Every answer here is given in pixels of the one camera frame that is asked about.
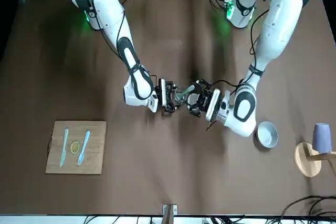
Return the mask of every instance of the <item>white plastic knife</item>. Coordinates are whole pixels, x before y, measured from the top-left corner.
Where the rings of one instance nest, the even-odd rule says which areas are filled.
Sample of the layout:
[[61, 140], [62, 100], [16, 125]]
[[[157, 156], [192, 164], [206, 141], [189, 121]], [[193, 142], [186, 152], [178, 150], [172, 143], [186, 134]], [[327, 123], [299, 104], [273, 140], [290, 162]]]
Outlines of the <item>white plastic knife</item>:
[[59, 162], [59, 167], [63, 166], [64, 160], [65, 160], [65, 156], [67, 155], [67, 152], [65, 150], [65, 146], [67, 145], [68, 133], [69, 133], [69, 129], [65, 128], [65, 130], [64, 130], [64, 137], [63, 137], [62, 155], [61, 155], [61, 161]]
[[90, 136], [90, 131], [87, 130], [86, 134], [85, 134], [82, 150], [81, 150], [81, 152], [79, 154], [79, 157], [78, 157], [77, 165], [81, 165], [81, 163], [83, 162], [83, 159], [84, 159], [84, 150], [85, 150], [85, 147], [86, 147], [86, 143], [88, 142], [89, 136]]

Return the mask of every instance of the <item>brown table surface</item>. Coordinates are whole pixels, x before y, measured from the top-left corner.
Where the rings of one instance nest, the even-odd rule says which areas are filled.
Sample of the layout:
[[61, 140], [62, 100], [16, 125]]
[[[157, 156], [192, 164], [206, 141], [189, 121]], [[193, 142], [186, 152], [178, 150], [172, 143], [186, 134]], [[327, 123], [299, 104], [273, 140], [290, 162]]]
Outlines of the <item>brown table surface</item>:
[[[254, 17], [267, 6], [258, 2]], [[128, 0], [125, 9], [138, 56], [159, 77], [237, 83], [252, 61], [249, 28], [213, 15], [207, 0]], [[293, 160], [315, 123], [336, 132], [335, 67], [323, 3], [311, 0], [258, 86], [257, 122], [279, 132], [277, 146], [261, 152], [220, 123], [206, 132], [204, 114], [183, 108], [163, 118], [126, 106], [126, 68], [84, 13], [70, 0], [27, 0], [0, 66], [0, 213], [159, 214], [172, 202], [180, 214], [272, 215], [306, 195], [336, 194], [328, 162], [308, 179]], [[101, 175], [45, 174], [55, 120], [107, 121]]]

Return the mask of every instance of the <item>white bowl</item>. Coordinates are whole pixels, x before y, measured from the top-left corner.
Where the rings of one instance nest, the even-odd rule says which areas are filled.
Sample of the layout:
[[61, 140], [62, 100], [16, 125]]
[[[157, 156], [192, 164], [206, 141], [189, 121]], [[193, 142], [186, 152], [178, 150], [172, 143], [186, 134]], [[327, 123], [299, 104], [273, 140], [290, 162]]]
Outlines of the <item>white bowl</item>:
[[262, 146], [273, 148], [277, 144], [279, 136], [277, 128], [271, 122], [264, 121], [258, 126], [257, 137]]

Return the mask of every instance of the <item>blue cup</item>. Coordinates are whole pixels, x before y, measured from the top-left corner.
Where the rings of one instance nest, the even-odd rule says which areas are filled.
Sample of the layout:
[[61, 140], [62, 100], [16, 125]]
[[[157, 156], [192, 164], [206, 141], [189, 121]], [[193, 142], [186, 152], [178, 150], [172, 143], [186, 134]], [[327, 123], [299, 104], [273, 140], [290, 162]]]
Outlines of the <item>blue cup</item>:
[[331, 152], [332, 140], [329, 124], [317, 123], [313, 132], [313, 149], [320, 154]]

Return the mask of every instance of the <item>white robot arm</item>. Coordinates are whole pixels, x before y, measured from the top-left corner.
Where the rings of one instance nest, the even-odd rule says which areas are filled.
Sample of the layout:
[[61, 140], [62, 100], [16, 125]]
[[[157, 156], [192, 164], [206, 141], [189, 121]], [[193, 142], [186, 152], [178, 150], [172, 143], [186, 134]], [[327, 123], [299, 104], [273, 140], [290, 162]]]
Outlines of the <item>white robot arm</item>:
[[119, 0], [72, 0], [84, 10], [94, 30], [103, 29], [107, 38], [117, 49], [130, 74], [123, 89], [127, 105], [148, 106], [156, 112], [158, 98], [149, 72], [140, 64], [135, 53], [130, 28], [125, 11]]
[[[231, 22], [242, 28], [252, 15], [256, 0], [234, 0]], [[299, 19], [301, 9], [308, 0], [270, 0], [270, 8], [262, 25], [256, 45], [256, 62], [235, 92], [234, 105], [229, 105], [230, 93], [225, 91], [221, 100], [220, 91], [215, 89], [206, 119], [218, 120], [237, 134], [250, 136], [256, 126], [257, 84], [271, 60], [276, 59], [285, 49]]]

